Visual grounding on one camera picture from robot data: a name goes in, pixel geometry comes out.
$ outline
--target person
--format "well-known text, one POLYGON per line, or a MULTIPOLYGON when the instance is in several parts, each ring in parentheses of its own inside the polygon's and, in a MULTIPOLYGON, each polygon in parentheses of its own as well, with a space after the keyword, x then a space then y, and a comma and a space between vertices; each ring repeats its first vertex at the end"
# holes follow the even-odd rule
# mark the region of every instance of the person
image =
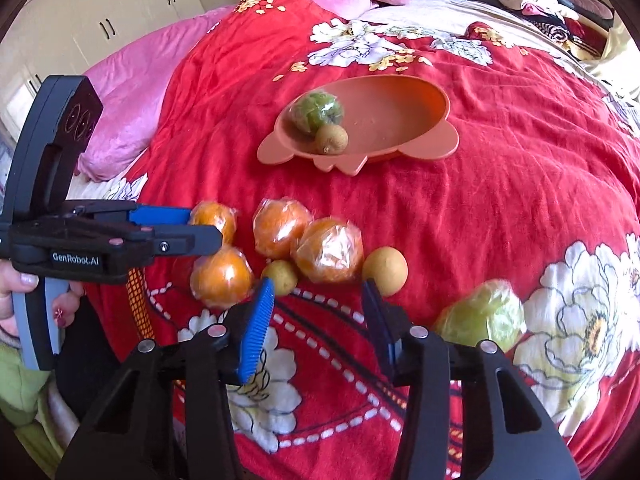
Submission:
POLYGON ((28 455, 53 478, 79 420, 119 366, 81 283, 52 303, 57 325, 65 329, 55 372, 28 370, 12 292, 31 292, 38 277, 17 272, 0 260, 0 413, 28 455))

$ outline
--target plastic-wrapped orange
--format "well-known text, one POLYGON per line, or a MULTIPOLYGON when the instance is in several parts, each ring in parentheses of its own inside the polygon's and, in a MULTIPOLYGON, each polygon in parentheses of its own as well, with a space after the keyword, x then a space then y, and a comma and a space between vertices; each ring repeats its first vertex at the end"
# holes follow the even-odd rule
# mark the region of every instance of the plastic-wrapped orange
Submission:
POLYGON ((297 200, 263 200, 254 215, 255 250, 267 258, 287 258, 313 219, 297 200))
POLYGON ((291 256, 312 282, 346 282, 362 266, 362 234, 351 223, 321 218, 305 229, 291 256))
POLYGON ((208 307, 234 306, 249 295, 253 284, 254 274, 244 254, 229 245, 199 258, 190 279, 193 297, 208 307))
POLYGON ((222 233, 222 243, 231 245, 236 234, 236 210, 205 200, 193 208, 189 224, 215 225, 222 233))

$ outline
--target fingernail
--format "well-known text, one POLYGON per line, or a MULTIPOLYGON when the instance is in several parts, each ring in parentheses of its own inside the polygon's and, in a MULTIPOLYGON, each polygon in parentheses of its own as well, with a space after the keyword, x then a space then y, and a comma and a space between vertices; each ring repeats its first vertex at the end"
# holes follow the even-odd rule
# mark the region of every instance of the fingernail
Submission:
POLYGON ((20 281, 25 286, 36 286, 38 284, 38 277, 33 274, 21 274, 20 281))

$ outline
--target black door handle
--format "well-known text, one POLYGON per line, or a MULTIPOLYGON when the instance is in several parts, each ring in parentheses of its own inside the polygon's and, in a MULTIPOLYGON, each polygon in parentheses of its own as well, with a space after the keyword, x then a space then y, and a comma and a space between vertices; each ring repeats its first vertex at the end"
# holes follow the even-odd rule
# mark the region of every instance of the black door handle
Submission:
POLYGON ((109 23, 109 26, 111 27, 111 33, 112 33, 112 35, 114 35, 114 36, 115 36, 115 35, 116 35, 116 31, 115 31, 115 29, 113 28, 113 25, 111 25, 111 22, 109 21, 109 19, 107 18, 107 19, 105 19, 104 21, 105 21, 105 22, 107 22, 107 23, 109 23))
POLYGON ((104 28, 104 24, 102 22, 100 22, 100 26, 102 27, 102 30, 104 31, 105 36, 107 36, 107 40, 110 40, 111 38, 109 37, 109 33, 107 32, 107 29, 104 28))

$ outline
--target silver bolt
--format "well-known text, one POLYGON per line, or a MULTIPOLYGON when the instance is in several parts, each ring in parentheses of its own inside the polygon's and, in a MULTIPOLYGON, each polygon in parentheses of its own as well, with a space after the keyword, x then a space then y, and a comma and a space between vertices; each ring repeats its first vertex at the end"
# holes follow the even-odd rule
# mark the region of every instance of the silver bolt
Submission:
POLYGON ((416 339, 424 339, 429 335, 429 331, 423 326, 413 325, 409 329, 409 334, 411 334, 416 339))
POLYGON ((498 345, 493 341, 489 341, 488 339, 485 339, 480 343, 480 349, 485 354, 495 354, 498 351, 498 345))
POLYGON ((222 337, 226 334, 226 326, 220 323, 216 323, 215 325, 211 325, 207 328, 207 334, 211 337, 222 337))
POLYGON ((156 342, 153 339, 143 339, 138 343, 138 352, 147 354, 156 347, 156 342))

